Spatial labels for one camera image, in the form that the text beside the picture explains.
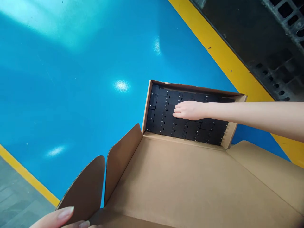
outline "gray floor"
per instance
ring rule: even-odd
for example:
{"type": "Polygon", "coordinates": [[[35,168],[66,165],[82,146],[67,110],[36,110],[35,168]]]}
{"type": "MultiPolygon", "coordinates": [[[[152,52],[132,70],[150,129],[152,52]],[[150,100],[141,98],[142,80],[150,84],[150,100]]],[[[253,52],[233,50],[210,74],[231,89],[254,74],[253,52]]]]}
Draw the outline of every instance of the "gray floor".
{"type": "Polygon", "coordinates": [[[54,209],[0,157],[0,228],[29,228],[54,209]]]}

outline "black component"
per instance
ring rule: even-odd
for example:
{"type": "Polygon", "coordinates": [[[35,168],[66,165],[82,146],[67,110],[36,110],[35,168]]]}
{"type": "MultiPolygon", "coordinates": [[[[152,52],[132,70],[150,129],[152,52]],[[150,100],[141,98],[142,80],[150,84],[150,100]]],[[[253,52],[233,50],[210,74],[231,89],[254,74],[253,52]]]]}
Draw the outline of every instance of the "black component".
{"type": "Polygon", "coordinates": [[[159,95],[159,96],[169,97],[169,96],[170,96],[170,90],[167,90],[167,89],[159,89],[159,90],[158,90],[158,95],[159,95]]]}
{"type": "Polygon", "coordinates": [[[171,90],[170,97],[172,97],[172,98],[178,98],[180,100],[183,97],[183,93],[179,92],[179,91],[171,90]]]}
{"type": "Polygon", "coordinates": [[[186,138],[187,133],[183,131],[174,131],[173,136],[176,138],[186,138]]]}
{"type": "Polygon", "coordinates": [[[146,123],[146,131],[152,131],[153,129],[153,121],[151,120],[147,120],[147,123],[146,123]]]}
{"type": "Polygon", "coordinates": [[[220,126],[220,127],[227,127],[228,122],[227,121],[223,121],[223,120],[215,120],[214,123],[216,126],[220,126]]]}
{"type": "Polygon", "coordinates": [[[172,129],[172,124],[165,124],[164,128],[161,130],[162,135],[173,136],[174,130],[172,129]]]}
{"type": "Polygon", "coordinates": [[[162,114],[155,114],[154,115],[154,122],[157,122],[157,123],[161,123],[161,122],[165,122],[165,115],[162,115],[162,114]]]}
{"type": "Polygon", "coordinates": [[[191,1],[274,100],[304,101],[303,0],[191,1]]]}
{"type": "Polygon", "coordinates": [[[174,109],[175,109],[175,104],[167,104],[166,105],[166,110],[167,110],[167,112],[168,111],[172,111],[172,113],[174,112],[174,109]]]}
{"type": "Polygon", "coordinates": [[[199,123],[202,123],[203,122],[203,119],[200,119],[200,120],[194,120],[195,122],[199,122],[199,123]]]}
{"type": "Polygon", "coordinates": [[[167,106],[168,106],[168,103],[162,103],[162,102],[157,102],[156,103],[156,109],[159,109],[159,110],[167,110],[167,106]]]}
{"type": "Polygon", "coordinates": [[[211,124],[211,123],[202,123],[200,128],[201,129],[205,129],[205,130],[209,130],[209,131],[213,131],[215,125],[214,124],[211,124]]]}
{"type": "Polygon", "coordinates": [[[150,97],[150,102],[149,102],[149,108],[150,109],[155,109],[156,101],[157,101],[156,97],[150,97]]]}
{"type": "Polygon", "coordinates": [[[197,131],[200,128],[200,123],[189,120],[186,122],[186,126],[187,126],[187,132],[188,131],[197,131]]]}
{"type": "Polygon", "coordinates": [[[151,97],[157,97],[158,95],[159,86],[153,85],[151,89],[151,97]]]}
{"type": "Polygon", "coordinates": [[[198,102],[207,102],[207,95],[201,94],[201,93],[196,93],[194,95],[194,100],[198,101],[198,102]]]}
{"type": "Polygon", "coordinates": [[[233,102],[214,94],[200,94],[170,91],[160,88],[157,97],[151,97],[148,110],[146,130],[153,133],[185,138],[189,140],[220,145],[228,122],[215,119],[186,120],[175,118],[175,106],[181,101],[196,100],[199,102],[233,102]]]}
{"type": "Polygon", "coordinates": [[[210,134],[211,133],[208,130],[199,129],[195,140],[203,143],[208,143],[210,134]]]}
{"type": "Polygon", "coordinates": [[[183,101],[189,101],[189,100],[194,101],[194,93],[184,92],[183,93],[183,101]]]}
{"type": "Polygon", "coordinates": [[[205,124],[215,124],[215,119],[202,119],[205,124]]]}
{"type": "Polygon", "coordinates": [[[220,98],[219,98],[219,102],[228,103],[228,102],[235,102],[235,100],[234,100],[234,99],[230,99],[230,98],[223,98],[223,97],[220,97],[220,98]]]}
{"type": "Polygon", "coordinates": [[[193,140],[195,141],[196,137],[197,137],[197,133],[198,131],[187,131],[186,137],[185,139],[189,139],[189,140],[193,140]]]}
{"type": "Polygon", "coordinates": [[[180,98],[174,98],[174,97],[170,97],[169,98],[169,104],[174,104],[174,105],[177,105],[181,102],[181,99],[180,98]]]}
{"type": "Polygon", "coordinates": [[[154,120],[154,110],[153,109],[149,109],[148,110],[148,116],[147,116],[147,120],[153,121],[154,120]]]}
{"type": "Polygon", "coordinates": [[[156,134],[160,134],[162,135],[162,130],[164,128],[164,123],[158,123],[156,121],[153,122],[153,129],[152,129],[152,132],[153,133],[156,133],[156,134]]]}
{"type": "Polygon", "coordinates": [[[219,97],[215,95],[207,95],[207,102],[219,102],[219,97]]]}
{"type": "Polygon", "coordinates": [[[169,97],[158,95],[157,102],[158,103],[169,103],[169,97]]]}
{"type": "Polygon", "coordinates": [[[166,123],[170,123],[170,124],[174,124],[175,125],[175,123],[176,123],[176,118],[171,114],[171,115],[168,115],[167,113],[166,113],[166,117],[165,117],[165,122],[166,123]]]}
{"type": "Polygon", "coordinates": [[[155,109],[155,115],[166,115],[166,109],[165,109],[165,106],[162,108],[158,108],[157,107],[157,103],[156,103],[156,109],[155,109]]]}

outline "open cardboard box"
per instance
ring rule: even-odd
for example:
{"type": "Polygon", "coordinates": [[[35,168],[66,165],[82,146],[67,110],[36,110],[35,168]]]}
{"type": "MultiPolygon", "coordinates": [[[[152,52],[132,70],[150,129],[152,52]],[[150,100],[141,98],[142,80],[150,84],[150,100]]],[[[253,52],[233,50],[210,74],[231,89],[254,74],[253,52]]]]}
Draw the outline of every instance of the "open cardboard box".
{"type": "Polygon", "coordinates": [[[190,92],[238,93],[150,81],[142,131],[136,124],[79,174],[57,209],[74,206],[68,222],[106,228],[299,227],[304,215],[304,169],[242,141],[230,148],[145,132],[153,83],[190,92]],[[100,209],[106,168],[104,208],[100,209]]]}

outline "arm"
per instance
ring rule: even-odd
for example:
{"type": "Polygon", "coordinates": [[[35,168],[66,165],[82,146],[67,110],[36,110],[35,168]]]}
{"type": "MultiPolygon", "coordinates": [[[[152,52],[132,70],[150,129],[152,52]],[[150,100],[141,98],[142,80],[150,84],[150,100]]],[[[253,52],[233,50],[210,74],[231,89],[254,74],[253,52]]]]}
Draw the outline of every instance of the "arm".
{"type": "Polygon", "coordinates": [[[225,120],[304,142],[304,102],[185,101],[177,104],[174,112],[177,118],[225,120]]]}

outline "finger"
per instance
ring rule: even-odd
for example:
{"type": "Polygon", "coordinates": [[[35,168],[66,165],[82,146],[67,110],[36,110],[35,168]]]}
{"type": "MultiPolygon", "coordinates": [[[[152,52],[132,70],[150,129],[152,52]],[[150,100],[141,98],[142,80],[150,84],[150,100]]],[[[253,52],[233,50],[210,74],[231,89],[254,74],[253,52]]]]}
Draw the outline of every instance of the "finger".
{"type": "Polygon", "coordinates": [[[79,221],[73,224],[66,225],[62,228],[88,228],[90,226],[89,221],[79,221]]]}
{"type": "Polygon", "coordinates": [[[102,228],[103,226],[102,225],[93,225],[93,226],[90,226],[89,228],[102,228]]]}
{"type": "Polygon", "coordinates": [[[177,105],[175,106],[175,108],[180,108],[180,107],[181,107],[181,103],[182,103],[182,102],[180,102],[179,104],[177,104],[177,105]]]}
{"type": "Polygon", "coordinates": [[[176,117],[176,118],[182,118],[182,114],[181,113],[173,113],[172,115],[174,117],[176,117]]]}
{"type": "Polygon", "coordinates": [[[174,112],[175,112],[175,113],[181,113],[181,108],[176,108],[176,109],[174,109],[174,112]]]}
{"type": "Polygon", "coordinates": [[[59,228],[64,225],[73,215],[74,207],[66,207],[47,214],[30,228],[59,228]]]}

